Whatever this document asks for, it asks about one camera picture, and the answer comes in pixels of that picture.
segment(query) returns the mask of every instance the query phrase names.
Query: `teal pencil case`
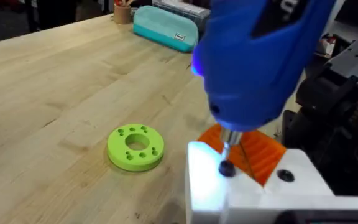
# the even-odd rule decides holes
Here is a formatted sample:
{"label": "teal pencil case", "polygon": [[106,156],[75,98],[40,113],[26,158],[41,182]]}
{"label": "teal pencil case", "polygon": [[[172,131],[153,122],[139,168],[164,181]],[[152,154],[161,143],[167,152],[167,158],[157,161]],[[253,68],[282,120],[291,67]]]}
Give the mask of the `teal pencil case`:
{"label": "teal pencil case", "polygon": [[193,21],[153,6],[136,10],[134,33],[182,52],[191,52],[198,43]]}

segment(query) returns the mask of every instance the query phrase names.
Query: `green 3d printed part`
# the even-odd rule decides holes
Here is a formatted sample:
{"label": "green 3d printed part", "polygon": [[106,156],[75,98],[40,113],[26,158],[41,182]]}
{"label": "green 3d printed part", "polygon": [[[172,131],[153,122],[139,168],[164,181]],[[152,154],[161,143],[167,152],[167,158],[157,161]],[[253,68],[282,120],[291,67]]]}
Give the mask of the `green 3d printed part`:
{"label": "green 3d printed part", "polygon": [[[140,144],[144,149],[129,146]],[[157,166],[164,153],[164,141],[154,129],[141,124],[128,124],[115,129],[109,136],[108,155],[118,167],[134,172],[146,171]]]}

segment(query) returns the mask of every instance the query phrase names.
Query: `orange part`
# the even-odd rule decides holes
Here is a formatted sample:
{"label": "orange part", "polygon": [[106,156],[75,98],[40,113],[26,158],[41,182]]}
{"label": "orange part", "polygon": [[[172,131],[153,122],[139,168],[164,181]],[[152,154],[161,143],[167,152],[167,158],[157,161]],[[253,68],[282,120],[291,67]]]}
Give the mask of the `orange part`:
{"label": "orange part", "polygon": [[[204,132],[198,141],[205,142],[218,153],[222,153],[221,130],[222,127],[215,124]],[[258,130],[244,133],[240,144],[242,147],[232,147],[229,160],[260,185],[264,185],[284,155],[285,147]]]}

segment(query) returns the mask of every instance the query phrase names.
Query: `wooden tabletop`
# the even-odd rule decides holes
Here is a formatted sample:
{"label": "wooden tabletop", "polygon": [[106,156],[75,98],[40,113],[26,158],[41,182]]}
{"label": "wooden tabletop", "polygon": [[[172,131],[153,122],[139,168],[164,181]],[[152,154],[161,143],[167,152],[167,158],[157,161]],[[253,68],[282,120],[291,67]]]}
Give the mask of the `wooden tabletop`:
{"label": "wooden tabletop", "polygon": [[[109,16],[0,42],[0,223],[184,223],[186,146],[214,123],[190,62]],[[131,123],[163,136],[151,171],[107,158]]]}

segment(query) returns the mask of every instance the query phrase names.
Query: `metal shaft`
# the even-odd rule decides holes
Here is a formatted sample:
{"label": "metal shaft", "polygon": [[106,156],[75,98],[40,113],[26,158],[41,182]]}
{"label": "metal shaft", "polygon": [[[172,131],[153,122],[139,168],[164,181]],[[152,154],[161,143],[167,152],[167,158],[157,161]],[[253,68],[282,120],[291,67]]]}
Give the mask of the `metal shaft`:
{"label": "metal shaft", "polygon": [[226,128],[222,128],[221,140],[223,142],[222,157],[227,159],[230,154],[232,146],[240,144],[242,133],[239,131],[232,131]]}

